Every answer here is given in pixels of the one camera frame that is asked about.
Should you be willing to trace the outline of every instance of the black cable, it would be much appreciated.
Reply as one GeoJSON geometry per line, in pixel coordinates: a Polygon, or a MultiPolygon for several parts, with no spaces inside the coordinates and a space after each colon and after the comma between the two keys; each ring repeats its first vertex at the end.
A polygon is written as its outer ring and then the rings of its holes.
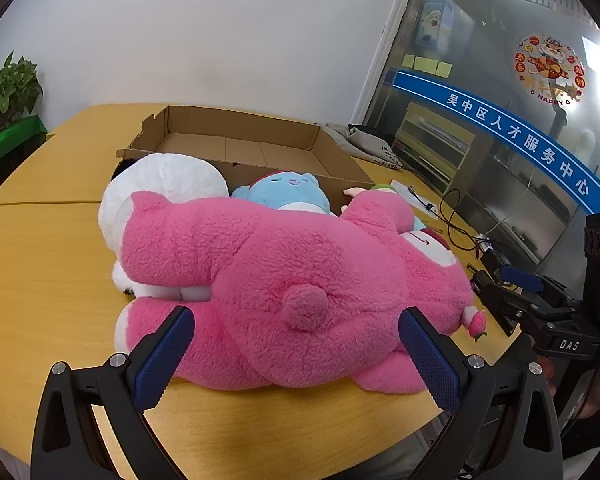
{"type": "Polygon", "coordinates": [[[453,219],[454,215],[456,214],[456,207],[458,206],[457,203],[456,203],[456,206],[452,208],[451,216],[447,219],[445,217],[444,213],[442,212],[442,203],[444,202],[445,198],[453,191],[458,192],[458,203],[460,202],[460,190],[455,187],[448,190],[440,199],[440,206],[438,207],[438,209],[440,211],[440,215],[442,215],[442,216],[440,216],[438,213],[433,211],[432,208],[430,208],[431,204],[423,202],[415,192],[413,192],[413,195],[414,195],[414,197],[416,197],[418,202],[420,202],[427,209],[427,211],[431,211],[435,216],[438,217],[439,220],[442,220],[446,224],[447,237],[449,238],[449,241],[451,242],[453,247],[455,247],[456,249],[460,249],[461,251],[467,251],[467,252],[473,252],[476,249],[482,250],[480,248],[480,244],[482,242],[487,242],[487,243],[490,243],[493,245],[500,245],[500,246],[506,247],[509,251],[511,251],[512,253],[515,253],[515,251],[513,249],[511,249],[511,247],[509,247],[507,244],[505,244],[499,240],[491,240],[490,238],[479,238],[479,237],[473,236],[473,235],[469,234],[465,229],[462,229],[461,227],[458,227],[457,225],[453,224],[452,219],[453,219]],[[467,247],[462,247],[462,246],[459,246],[458,244],[456,244],[451,236],[451,228],[455,229],[460,234],[467,236],[470,240],[472,240],[474,242],[474,245],[470,248],[467,248],[467,247]]]}
{"type": "Polygon", "coordinates": [[[427,177],[423,173],[420,173],[413,166],[410,166],[409,163],[404,161],[402,158],[400,158],[400,157],[398,157],[398,158],[400,159],[400,162],[402,163],[402,168],[404,171],[409,171],[410,173],[413,173],[415,176],[417,176],[423,182],[423,184],[426,184],[427,187],[431,186],[431,180],[427,179],[427,177]]]}
{"type": "Polygon", "coordinates": [[[567,433],[569,433],[571,431],[571,429],[574,427],[575,423],[578,421],[578,417],[582,413],[582,410],[584,409],[585,404],[589,400],[589,396],[593,390],[594,384],[596,383],[596,378],[598,377],[599,370],[600,370],[600,368],[598,368],[595,371],[595,373],[591,376],[591,379],[589,380],[589,384],[587,385],[587,389],[585,391],[584,397],[582,398],[582,402],[580,403],[580,407],[578,408],[578,412],[571,418],[571,420],[564,427],[564,429],[562,430],[562,433],[560,434],[560,439],[563,439],[567,435],[567,433]]]}

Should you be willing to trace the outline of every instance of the yellow sticky note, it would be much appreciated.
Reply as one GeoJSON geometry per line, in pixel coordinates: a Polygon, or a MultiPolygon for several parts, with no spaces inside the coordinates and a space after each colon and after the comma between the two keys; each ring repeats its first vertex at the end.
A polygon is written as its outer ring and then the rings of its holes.
{"type": "Polygon", "coordinates": [[[424,72],[427,72],[429,74],[435,74],[437,67],[438,67],[438,60],[437,59],[429,59],[429,58],[427,58],[425,60],[425,62],[424,62],[424,72]]]}
{"type": "Polygon", "coordinates": [[[407,54],[406,56],[404,56],[404,59],[402,60],[402,66],[406,67],[406,68],[412,68],[414,59],[415,59],[415,56],[413,54],[407,54]]]}
{"type": "Polygon", "coordinates": [[[427,62],[426,57],[416,56],[415,60],[413,61],[413,67],[416,70],[422,70],[424,72],[424,66],[425,66],[426,62],[427,62]]]}
{"type": "Polygon", "coordinates": [[[442,61],[440,61],[438,63],[436,75],[439,75],[440,77],[449,77],[449,74],[451,74],[452,66],[453,65],[451,65],[451,63],[443,63],[442,61]]]}

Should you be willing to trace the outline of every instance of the poster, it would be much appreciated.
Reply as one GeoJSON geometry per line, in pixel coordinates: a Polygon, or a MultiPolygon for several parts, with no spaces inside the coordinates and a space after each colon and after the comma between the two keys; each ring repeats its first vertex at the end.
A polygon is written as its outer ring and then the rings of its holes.
{"type": "Polygon", "coordinates": [[[512,63],[526,91],[544,103],[568,108],[584,95],[585,67],[575,51],[557,38],[542,34],[525,38],[512,63]]]}
{"type": "Polygon", "coordinates": [[[415,44],[446,53],[452,24],[453,9],[448,1],[427,0],[422,7],[415,44]]]}

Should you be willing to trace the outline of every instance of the screw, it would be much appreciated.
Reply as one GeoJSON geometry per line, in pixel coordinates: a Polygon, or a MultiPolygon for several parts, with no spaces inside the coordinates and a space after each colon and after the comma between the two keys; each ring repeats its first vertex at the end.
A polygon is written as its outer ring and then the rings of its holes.
{"type": "Polygon", "coordinates": [[[63,362],[56,363],[51,367],[51,371],[52,371],[53,375],[60,375],[65,370],[66,370],[66,364],[64,364],[63,362]]]}
{"type": "Polygon", "coordinates": [[[536,362],[529,363],[529,371],[533,375],[540,375],[542,373],[542,367],[536,362]]]}
{"type": "Polygon", "coordinates": [[[484,359],[476,354],[470,355],[467,362],[472,368],[482,368],[484,366],[484,359]]]}
{"type": "Polygon", "coordinates": [[[109,364],[113,367],[122,366],[126,361],[126,356],[124,354],[113,354],[109,358],[109,364]]]}

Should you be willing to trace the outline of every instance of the yellow table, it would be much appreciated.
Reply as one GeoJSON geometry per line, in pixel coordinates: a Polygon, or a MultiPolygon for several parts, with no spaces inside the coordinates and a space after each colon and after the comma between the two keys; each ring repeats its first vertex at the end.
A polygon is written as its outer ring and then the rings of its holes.
{"type": "MultiPolygon", "coordinates": [[[[161,107],[85,110],[57,128],[0,188],[0,446],[26,462],[50,366],[58,360],[93,366],[113,352],[115,320],[127,300],[110,282],[114,256],[96,224],[97,201],[117,163],[115,149],[161,107]],[[64,160],[71,152],[76,157],[64,160]]],[[[359,163],[376,182],[395,178],[437,202],[412,174],[359,163]]],[[[470,245],[463,238],[454,236],[470,245]]],[[[471,253],[458,256],[479,267],[471,253]]],[[[490,324],[495,327],[493,319],[490,324]]],[[[499,330],[477,343],[464,330],[454,339],[491,364],[512,342],[499,330]]],[[[146,416],[190,478],[288,478],[292,463],[295,478],[315,480],[387,449],[439,412],[427,392],[372,394],[347,379],[305,390],[233,393],[173,380],[146,416]]],[[[105,417],[97,415],[121,475],[133,478],[105,417]]]]}

